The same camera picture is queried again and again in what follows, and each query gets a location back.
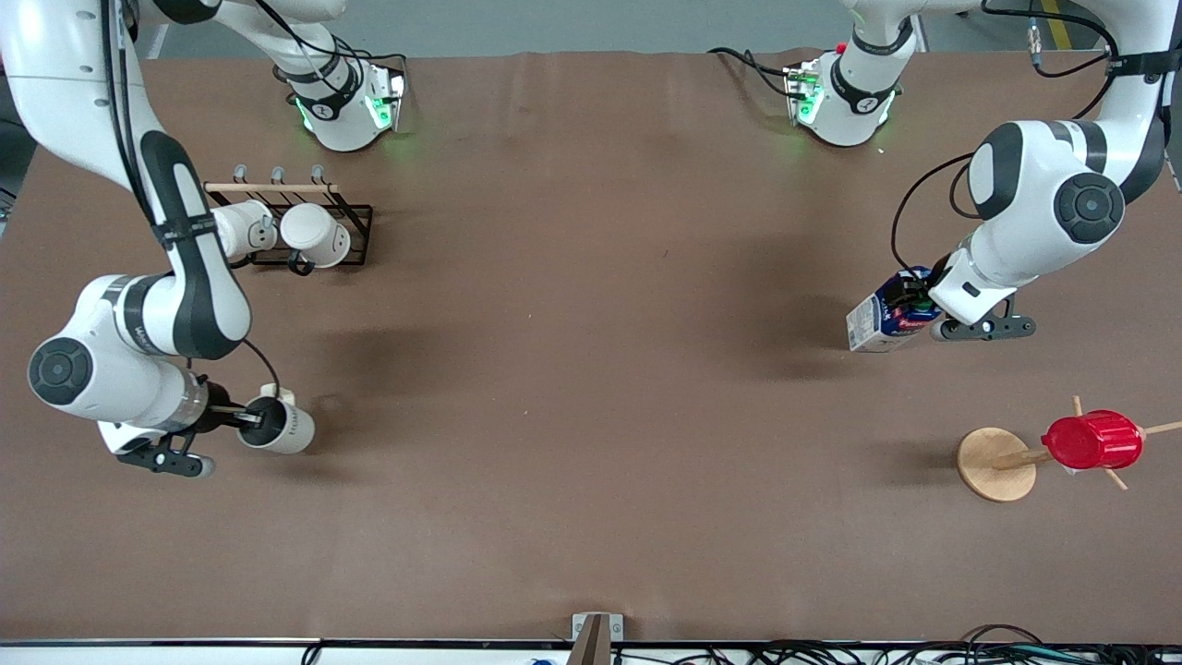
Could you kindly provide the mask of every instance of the wooden dowel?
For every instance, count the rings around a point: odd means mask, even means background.
[[[989,467],[996,469],[998,471],[1013,471],[1014,469],[1021,469],[1022,467],[1030,467],[1032,464],[1043,464],[1045,462],[1051,462],[1051,452],[1046,449],[1037,451],[1021,451],[1009,455],[1004,455],[998,459],[989,463]]]
[[[1158,425],[1156,428],[1145,428],[1145,435],[1161,435],[1162,432],[1170,432],[1173,430],[1182,430],[1182,420],[1177,423],[1167,423],[1165,425]]]
[[[1111,469],[1105,469],[1104,474],[1106,474],[1108,477],[1111,478],[1113,483],[1116,483],[1117,488],[1121,488],[1122,493],[1129,491],[1129,485],[1124,484],[1124,481],[1122,481],[1121,477],[1116,475],[1116,471],[1112,471]]]
[[[282,194],[337,194],[336,184],[251,184],[248,182],[206,182],[206,191],[275,191]]]

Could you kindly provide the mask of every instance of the brown table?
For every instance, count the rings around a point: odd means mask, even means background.
[[[1182,416],[1168,176],[1022,289],[1033,339],[843,348],[908,184],[1000,122],[1070,116],[1096,74],[917,57],[895,119],[842,150],[715,57],[424,60],[411,132],[333,155],[269,69],[147,77],[203,177],[323,163],[377,207],[361,270],[240,274],[319,439],[279,458],[217,432],[195,449],[213,478],[157,477],[34,399],[28,356],[82,286],[167,266],[129,195],[40,151],[0,242],[4,637],[550,638],[598,608],[643,639],[1182,637],[1177,437],[1124,495],[1046,469],[995,506],[952,465],[976,428],[1035,443],[1072,393]],[[939,182],[911,260],[972,229]],[[266,380],[247,351],[199,369],[243,398]]]

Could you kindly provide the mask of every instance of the velcro strap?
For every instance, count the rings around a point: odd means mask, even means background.
[[[199,216],[169,217],[151,227],[152,235],[165,249],[173,248],[177,240],[189,240],[206,233],[217,230],[214,214],[207,211]]]
[[[1182,48],[1121,56],[1109,63],[1109,76],[1163,76],[1182,67]]]

